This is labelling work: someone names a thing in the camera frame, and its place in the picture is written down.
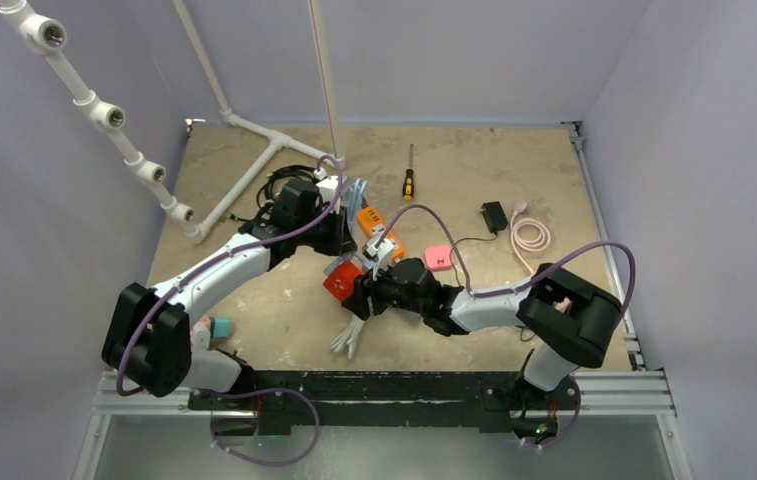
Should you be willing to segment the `pink plug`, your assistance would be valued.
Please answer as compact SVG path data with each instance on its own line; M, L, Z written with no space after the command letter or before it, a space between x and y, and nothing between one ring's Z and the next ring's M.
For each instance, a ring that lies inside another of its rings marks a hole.
M527 210L528 210L528 203L524 200L518 200L512 206L512 211L514 215L524 214Z

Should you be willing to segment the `black power adapter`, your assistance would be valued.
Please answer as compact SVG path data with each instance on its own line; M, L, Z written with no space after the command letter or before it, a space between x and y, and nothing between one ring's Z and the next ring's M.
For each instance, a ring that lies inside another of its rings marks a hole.
M487 230L494 235L498 235L509 225L504 208L499 201L484 202L481 205L481 215Z

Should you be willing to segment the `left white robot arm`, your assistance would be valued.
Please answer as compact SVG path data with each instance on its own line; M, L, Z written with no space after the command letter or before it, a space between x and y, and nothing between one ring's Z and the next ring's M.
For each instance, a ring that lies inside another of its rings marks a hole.
M274 269L301 247L329 257L356 244L342 198L345 181L289 180L278 196L214 254L151 287L132 283L119 294L101 359L138 389L164 397L179 387L212 390L226 408L251 399L248 367L236 356L196 347L194 325L237 288Z

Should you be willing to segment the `red cube socket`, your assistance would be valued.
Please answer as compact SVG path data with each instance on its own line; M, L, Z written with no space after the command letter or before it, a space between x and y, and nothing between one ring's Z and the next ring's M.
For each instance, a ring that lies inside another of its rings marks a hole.
M322 285L332 297L342 303L353 294L355 281L362 275L363 270L359 265L344 260L326 275Z

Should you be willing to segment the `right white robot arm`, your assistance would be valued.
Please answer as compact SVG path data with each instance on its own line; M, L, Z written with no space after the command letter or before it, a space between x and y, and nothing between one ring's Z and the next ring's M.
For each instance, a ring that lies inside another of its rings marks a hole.
M523 327L541 342L515 381L518 399L538 407L579 368L603 364L623 303L557 263L544 263L520 282L469 292L439 281L425 263L404 259L362 272L339 266L329 291L364 322L388 308L418 315L442 336Z

